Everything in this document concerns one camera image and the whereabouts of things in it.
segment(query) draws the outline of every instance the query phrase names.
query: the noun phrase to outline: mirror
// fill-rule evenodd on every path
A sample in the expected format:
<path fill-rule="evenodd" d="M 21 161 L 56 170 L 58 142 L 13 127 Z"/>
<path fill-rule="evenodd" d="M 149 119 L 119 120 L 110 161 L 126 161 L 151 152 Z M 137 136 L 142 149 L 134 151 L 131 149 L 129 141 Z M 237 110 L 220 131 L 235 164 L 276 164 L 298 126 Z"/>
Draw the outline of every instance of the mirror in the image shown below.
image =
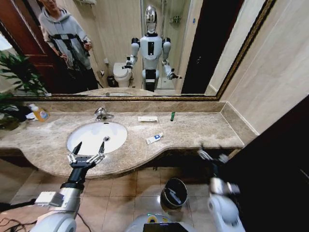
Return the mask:
<path fill-rule="evenodd" d="M 256 18 L 263 4 L 2 2 L 0 92 L 22 97 L 218 98 L 236 71 L 237 56 L 248 49 L 246 37 L 260 23 Z"/>

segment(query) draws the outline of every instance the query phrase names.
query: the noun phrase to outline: person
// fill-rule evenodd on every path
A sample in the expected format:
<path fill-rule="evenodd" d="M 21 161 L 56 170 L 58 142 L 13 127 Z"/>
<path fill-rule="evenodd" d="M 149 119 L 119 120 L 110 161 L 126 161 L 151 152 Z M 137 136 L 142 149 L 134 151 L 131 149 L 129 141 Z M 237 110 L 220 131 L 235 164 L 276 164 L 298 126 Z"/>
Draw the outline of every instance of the person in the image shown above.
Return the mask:
<path fill-rule="evenodd" d="M 92 48 L 90 39 L 76 19 L 66 9 L 57 6 L 56 0 L 39 1 L 43 4 L 39 22 L 44 40 L 58 56 L 65 60 L 72 77 L 73 91 L 78 93 L 97 89 L 98 81 L 88 57 L 88 51 Z"/>

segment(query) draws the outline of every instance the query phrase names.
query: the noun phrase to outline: soap bottle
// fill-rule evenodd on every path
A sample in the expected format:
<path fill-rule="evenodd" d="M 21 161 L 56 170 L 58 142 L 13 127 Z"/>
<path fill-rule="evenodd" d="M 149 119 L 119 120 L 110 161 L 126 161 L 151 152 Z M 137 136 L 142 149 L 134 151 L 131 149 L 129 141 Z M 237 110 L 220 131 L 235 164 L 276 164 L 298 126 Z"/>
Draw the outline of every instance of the soap bottle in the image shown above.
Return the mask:
<path fill-rule="evenodd" d="M 39 121 L 44 122 L 49 118 L 49 113 L 44 111 L 42 108 L 39 108 L 35 104 L 30 104 L 29 107 Z"/>

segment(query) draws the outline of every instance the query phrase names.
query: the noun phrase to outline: mirror frame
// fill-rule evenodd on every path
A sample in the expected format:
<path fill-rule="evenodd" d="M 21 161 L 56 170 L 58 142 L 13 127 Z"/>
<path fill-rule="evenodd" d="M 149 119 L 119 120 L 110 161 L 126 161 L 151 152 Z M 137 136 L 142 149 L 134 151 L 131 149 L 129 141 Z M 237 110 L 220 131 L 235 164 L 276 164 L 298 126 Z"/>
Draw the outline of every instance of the mirror frame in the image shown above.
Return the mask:
<path fill-rule="evenodd" d="M 266 20 L 270 10 L 272 9 L 276 0 L 265 0 L 255 22 L 244 40 L 238 54 L 236 55 L 232 66 L 225 76 L 216 96 L 204 96 L 203 94 L 186 94 L 182 96 L 125 96 L 125 97 L 104 97 L 104 96 L 89 96 L 77 94 L 53 94 L 51 97 L 37 97 L 37 96 L 13 96 L 10 99 L 13 101 L 34 101 L 34 102 L 55 102 L 55 101 L 219 101 L 222 97 L 227 85 L 235 75 L 239 65 L 249 50 L 251 44 L 256 38 L 261 26 Z"/>

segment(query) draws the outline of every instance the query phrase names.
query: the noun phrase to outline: wooden door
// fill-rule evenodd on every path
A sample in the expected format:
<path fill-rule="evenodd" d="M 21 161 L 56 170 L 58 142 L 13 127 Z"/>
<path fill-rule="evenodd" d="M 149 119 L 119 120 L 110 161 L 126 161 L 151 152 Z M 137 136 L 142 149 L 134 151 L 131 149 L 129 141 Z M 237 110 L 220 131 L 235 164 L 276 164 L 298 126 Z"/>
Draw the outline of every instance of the wooden door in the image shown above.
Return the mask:
<path fill-rule="evenodd" d="M 182 93 L 204 94 L 243 0 L 204 0 Z"/>
<path fill-rule="evenodd" d="M 29 57 L 48 92 L 70 93 L 68 75 L 22 0 L 0 1 L 0 30 L 14 49 Z"/>

